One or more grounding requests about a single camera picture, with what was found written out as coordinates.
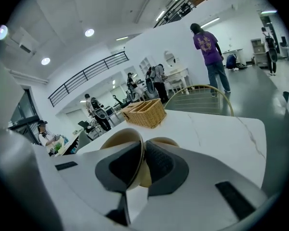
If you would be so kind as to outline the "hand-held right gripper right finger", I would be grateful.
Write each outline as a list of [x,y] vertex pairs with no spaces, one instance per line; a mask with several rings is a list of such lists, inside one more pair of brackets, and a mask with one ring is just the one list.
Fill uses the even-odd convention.
[[245,230],[267,200],[214,157],[155,141],[146,149],[152,184],[135,230]]

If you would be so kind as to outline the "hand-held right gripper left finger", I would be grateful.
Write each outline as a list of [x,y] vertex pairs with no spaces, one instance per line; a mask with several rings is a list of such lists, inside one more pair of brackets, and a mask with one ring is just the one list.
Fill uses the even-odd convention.
[[58,209],[92,211],[129,226],[127,191],[139,185],[144,159],[141,141],[53,159],[58,186],[53,202]]

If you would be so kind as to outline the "beige ceramic bowl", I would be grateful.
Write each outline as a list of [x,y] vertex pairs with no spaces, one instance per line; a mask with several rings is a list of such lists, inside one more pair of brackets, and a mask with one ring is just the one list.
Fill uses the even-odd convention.
[[170,138],[166,138],[166,137],[156,137],[156,138],[152,138],[151,141],[154,142],[159,142],[159,143],[164,143],[164,144],[168,144],[171,146],[176,146],[179,147],[178,143],[175,142],[174,140],[170,139]]
[[137,186],[151,186],[146,144],[138,131],[124,128],[106,140],[100,149],[114,150],[113,154],[98,162],[95,168],[96,177],[107,190],[124,192]]

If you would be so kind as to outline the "woven wicker basket box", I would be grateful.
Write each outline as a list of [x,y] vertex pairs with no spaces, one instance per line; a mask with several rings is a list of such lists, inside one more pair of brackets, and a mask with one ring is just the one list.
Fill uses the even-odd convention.
[[160,98],[131,103],[120,113],[128,123],[145,128],[157,127],[167,114]]

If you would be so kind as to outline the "black balcony railing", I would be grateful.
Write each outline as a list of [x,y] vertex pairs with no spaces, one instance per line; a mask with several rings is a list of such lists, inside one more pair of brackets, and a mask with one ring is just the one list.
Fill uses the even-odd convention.
[[63,98],[84,84],[86,81],[89,81],[100,73],[112,69],[119,64],[127,62],[128,60],[129,58],[127,57],[125,51],[121,51],[97,61],[65,81],[48,97],[48,100],[50,101],[51,105],[55,107],[61,100],[63,100]]

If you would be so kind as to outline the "white ornate stool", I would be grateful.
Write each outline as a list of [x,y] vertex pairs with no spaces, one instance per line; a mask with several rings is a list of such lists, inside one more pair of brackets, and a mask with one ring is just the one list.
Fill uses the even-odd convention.
[[174,80],[170,82],[171,90],[175,94],[183,88],[183,83],[181,80]]

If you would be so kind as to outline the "white ornate vanity desk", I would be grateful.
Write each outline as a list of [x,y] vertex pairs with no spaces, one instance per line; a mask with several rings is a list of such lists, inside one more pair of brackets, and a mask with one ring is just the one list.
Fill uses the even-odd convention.
[[166,87],[166,92],[169,93],[171,92],[174,94],[171,90],[171,85],[170,82],[174,80],[181,80],[183,83],[183,88],[180,90],[183,92],[183,89],[188,87],[189,85],[192,84],[192,81],[189,78],[189,72],[188,69],[175,69],[171,71],[171,73],[167,76],[167,79],[165,81],[165,87]]

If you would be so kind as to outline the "oval vanity mirror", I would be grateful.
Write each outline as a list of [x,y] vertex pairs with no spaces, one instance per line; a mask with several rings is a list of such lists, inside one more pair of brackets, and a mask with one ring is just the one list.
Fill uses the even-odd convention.
[[170,51],[165,51],[164,52],[164,58],[165,58],[165,61],[167,63],[167,65],[170,67],[170,68],[175,68],[177,67],[178,63],[179,63],[179,60],[177,57],[174,56],[173,53],[171,53]]

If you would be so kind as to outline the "white wall shelf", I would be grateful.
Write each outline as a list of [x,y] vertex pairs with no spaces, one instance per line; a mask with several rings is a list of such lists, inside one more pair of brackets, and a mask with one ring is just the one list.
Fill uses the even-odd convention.
[[146,75],[147,71],[148,71],[149,68],[151,67],[151,64],[150,64],[150,62],[149,62],[149,60],[148,60],[147,57],[145,57],[145,58],[140,62],[139,67],[140,67],[142,73],[143,73],[144,75]]

